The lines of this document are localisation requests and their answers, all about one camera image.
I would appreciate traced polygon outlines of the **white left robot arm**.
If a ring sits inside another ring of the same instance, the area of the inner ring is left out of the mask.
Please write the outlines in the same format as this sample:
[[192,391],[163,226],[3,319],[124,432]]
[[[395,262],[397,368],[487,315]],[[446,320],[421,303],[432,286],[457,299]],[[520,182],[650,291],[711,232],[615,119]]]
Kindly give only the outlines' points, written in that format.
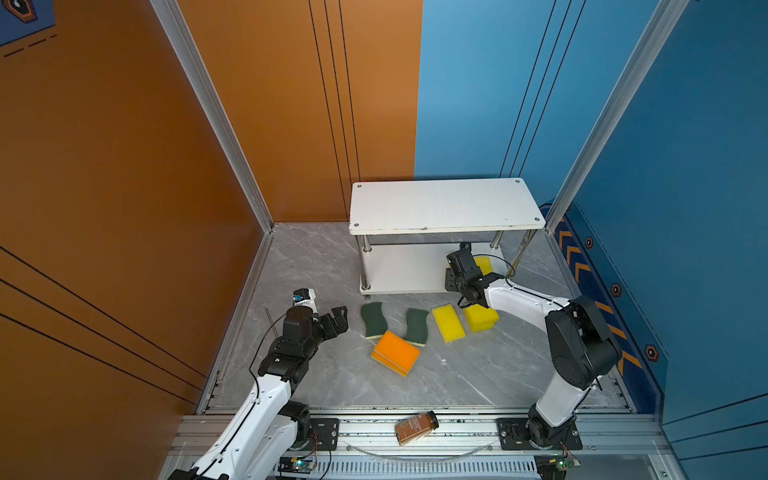
[[282,317],[282,335],[262,359],[245,401],[213,445],[172,479],[265,479],[281,456],[309,434],[308,406],[292,400],[319,346],[348,330],[348,309],[319,315],[295,305]]

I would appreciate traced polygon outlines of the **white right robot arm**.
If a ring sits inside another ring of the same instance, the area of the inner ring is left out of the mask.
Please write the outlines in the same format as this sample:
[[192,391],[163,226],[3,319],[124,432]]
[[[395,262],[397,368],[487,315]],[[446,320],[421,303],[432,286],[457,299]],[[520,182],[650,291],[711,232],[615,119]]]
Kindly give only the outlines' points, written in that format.
[[480,305],[506,312],[547,335],[554,374],[526,420],[503,420],[503,447],[580,449],[576,410],[592,386],[622,357],[615,335],[594,300],[552,297],[519,286],[502,274],[483,273],[471,244],[464,242],[446,256],[446,287],[461,294],[465,307]]

